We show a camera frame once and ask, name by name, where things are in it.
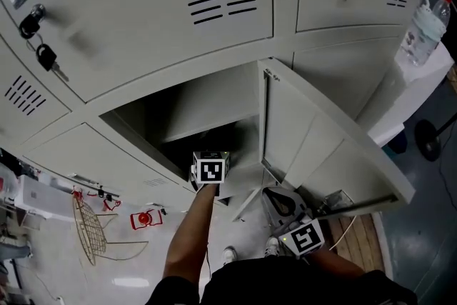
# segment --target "black shirt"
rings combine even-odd
[[[417,304],[416,295],[372,271],[342,280],[291,257],[235,261],[214,273],[201,304]],[[199,289],[167,277],[146,305],[197,305]]]

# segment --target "water bottle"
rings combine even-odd
[[[439,0],[431,11],[447,27],[451,17],[451,0]]]
[[[438,46],[446,32],[451,15],[451,0],[440,0],[430,9],[428,0],[421,4],[413,15],[413,21],[401,42],[406,58],[416,66],[422,66]]]

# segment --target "white floor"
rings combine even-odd
[[[127,216],[119,216],[105,230],[108,241],[149,240],[146,249],[134,259],[111,261],[96,257],[92,266],[81,247],[74,224],[49,219],[41,224],[40,231],[31,231],[34,250],[31,259],[19,259],[24,289],[36,305],[58,304],[52,301],[40,279],[53,297],[61,296],[65,305],[142,305],[149,299],[154,287],[161,280],[166,251],[184,214],[169,214],[162,226],[134,231]],[[209,261],[212,272],[221,268],[221,253],[232,245],[240,259],[263,256],[270,235],[260,201],[253,203],[243,220],[228,222],[223,217],[213,217],[209,234]],[[129,256],[140,246],[117,246],[111,255]],[[206,262],[201,271],[200,294],[209,281]]]

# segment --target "open locker door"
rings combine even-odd
[[[406,177],[333,102],[276,59],[258,67],[261,160],[278,183],[301,189],[315,207],[341,198],[322,214],[410,202]]]

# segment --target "black stand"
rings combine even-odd
[[[440,135],[446,130],[455,120],[455,113],[441,128],[435,129],[435,126],[426,119],[420,120],[414,129],[414,138],[416,144],[421,151],[423,157],[428,161],[435,161],[441,155]]]

